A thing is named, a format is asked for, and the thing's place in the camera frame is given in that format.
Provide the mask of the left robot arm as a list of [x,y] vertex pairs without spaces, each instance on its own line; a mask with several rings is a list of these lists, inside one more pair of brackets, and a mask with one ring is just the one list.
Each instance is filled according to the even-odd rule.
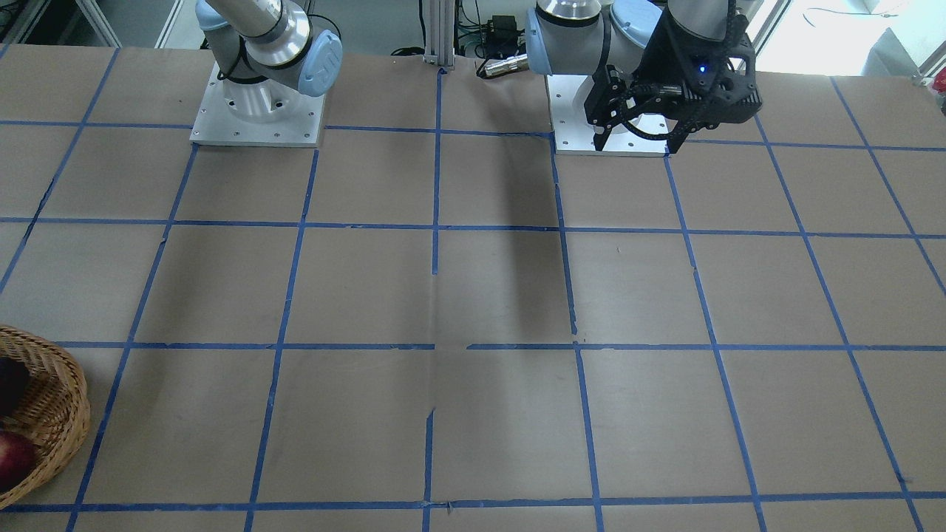
[[540,1],[529,68],[561,154],[669,156],[763,107],[740,1]]

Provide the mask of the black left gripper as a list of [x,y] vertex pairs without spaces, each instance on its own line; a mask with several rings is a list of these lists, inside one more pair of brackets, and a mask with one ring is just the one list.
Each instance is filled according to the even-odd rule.
[[[688,137],[721,123],[744,123],[761,108],[756,53],[739,7],[666,7],[632,77],[632,115],[660,114],[676,125],[668,132],[669,154]],[[629,132],[627,81],[615,65],[591,75],[584,113],[603,152],[615,130]]]

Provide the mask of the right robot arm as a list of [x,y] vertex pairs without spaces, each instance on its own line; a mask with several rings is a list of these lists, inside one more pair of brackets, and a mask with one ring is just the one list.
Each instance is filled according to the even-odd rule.
[[217,80],[273,81],[321,97],[340,74],[341,38],[294,1],[199,1],[195,14],[215,56]]

